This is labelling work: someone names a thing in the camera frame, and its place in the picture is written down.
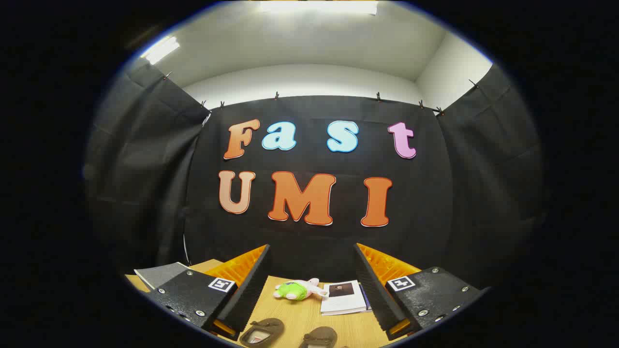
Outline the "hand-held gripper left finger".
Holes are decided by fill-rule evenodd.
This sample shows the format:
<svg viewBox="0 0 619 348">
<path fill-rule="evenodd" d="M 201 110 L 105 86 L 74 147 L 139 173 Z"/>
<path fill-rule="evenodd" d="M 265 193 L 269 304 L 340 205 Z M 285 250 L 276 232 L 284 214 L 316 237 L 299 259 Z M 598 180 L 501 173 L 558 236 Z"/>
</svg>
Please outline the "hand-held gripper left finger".
<svg viewBox="0 0 619 348">
<path fill-rule="evenodd" d="M 270 264 L 270 246 L 263 245 L 206 273 L 184 267 L 152 286 L 147 297 L 201 330 L 236 341 L 254 311 Z"/>
</svg>

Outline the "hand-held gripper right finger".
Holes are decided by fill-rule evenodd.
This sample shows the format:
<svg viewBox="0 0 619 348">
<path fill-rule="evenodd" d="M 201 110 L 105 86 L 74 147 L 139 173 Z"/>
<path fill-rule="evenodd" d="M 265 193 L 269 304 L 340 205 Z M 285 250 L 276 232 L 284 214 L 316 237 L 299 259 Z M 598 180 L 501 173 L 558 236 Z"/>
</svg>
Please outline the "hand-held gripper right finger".
<svg viewBox="0 0 619 348">
<path fill-rule="evenodd" d="M 360 243 L 353 250 L 357 279 L 389 341 L 449 319 L 486 292 L 442 267 L 419 269 Z"/>
</svg>

